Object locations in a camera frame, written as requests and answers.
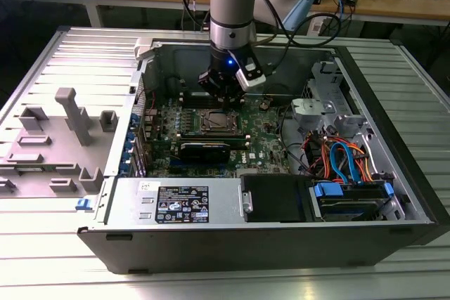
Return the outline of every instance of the slotted metal surface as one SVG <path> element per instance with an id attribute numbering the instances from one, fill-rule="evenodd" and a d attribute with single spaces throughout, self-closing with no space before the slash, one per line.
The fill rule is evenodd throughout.
<path id="1" fill-rule="evenodd" d="M 349 50 L 431 186 L 450 209 L 448 96 L 403 47 Z"/>
<path id="2" fill-rule="evenodd" d="M 60 38 L 59 47 L 51 52 L 53 57 L 42 65 L 43 70 L 51 73 L 40 75 L 39 82 L 30 84 L 30 92 L 23 99 L 29 100 L 28 96 L 37 94 L 52 96 L 57 84 L 63 81 L 75 85 L 79 99 L 85 100 L 86 104 L 92 102 L 89 96 L 96 94 L 117 96 L 119 102 L 128 79 L 127 71 L 134 67 L 132 46 L 140 36 L 150 36 L 150 32 L 71 30 Z M 307 44 L 317 40 L 304 38 L 301 42 Z M 340 39 L 337 43 L 349 47 L 440 200 L 450 210 L 450 115 L 442 103 L 442 93 L 436 91 L 428 82 L 428 76 L 423 75 L 400 48 L 388 41 Z M 103 65 L 117 68 L 115 75 L 99 70 L 95 75 L 72 76 L 57 74 L 60 69 L 51 68 Z M 95 114 L 98 106 L 88 107 Z M 13 129 L 21 127 L 14 119 L 7 122 Z M 5 131 L 0 134 L 12 137 Z M 84 225 L 86 217 L 91 216 L 75 212 L 76 202 L 77 199 L 70 198 L 0 200 L 2 299 L 24 299 L 26 296 L 39 299 L 103 298 L 106 294 L 113 295 L 114 299 L 450 297 L 448 234 L 425 247 L 400 250 L 377 266 L 367 268 L 114 275 L 76 237 L 77 226 Z"/>

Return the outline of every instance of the orange wire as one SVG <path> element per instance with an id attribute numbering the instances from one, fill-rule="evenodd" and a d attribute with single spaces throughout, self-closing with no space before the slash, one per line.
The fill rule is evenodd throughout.
<path id="1" fill-rule="evenodd" d="M 369 181 L 373 182 L 371 172 L 368 169 L 368 159 L 367 158 L 366 158 L 366 170 L 367 170 L 367 177 L 368 177 Z"/>
<path id="2" fill-rule="evenodd" d="M 364 170 L 363 170 L 361 163 L 359 161 L 355 161 L 355 163 L 359 167 L 359 170 L 361 170 L 361 175 L 363 176 L 363 182 L 367 181 L 366 175 L 364 174 Z"/>

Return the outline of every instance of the warning label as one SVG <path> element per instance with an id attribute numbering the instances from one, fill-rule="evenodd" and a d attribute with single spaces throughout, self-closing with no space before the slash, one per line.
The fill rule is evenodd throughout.
<path id="1" fill-rule="evenodd" d="M 207 186 L 160 186 L 157 193 L 157 223 L 208 223 Z"/>

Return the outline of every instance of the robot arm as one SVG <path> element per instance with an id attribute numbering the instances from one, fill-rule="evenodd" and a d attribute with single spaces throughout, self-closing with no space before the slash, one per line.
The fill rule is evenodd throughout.
<path id="1" fill-rule="evenodd" d="M 270 0 L 287 30 L 303 20 L 314 0 Z M 199 84 L 219 101 L 236 103 L 266 81 L 251 47 L 253 20 L 276 24 L 263 0 L 211 0 L 211 60 Z"/>

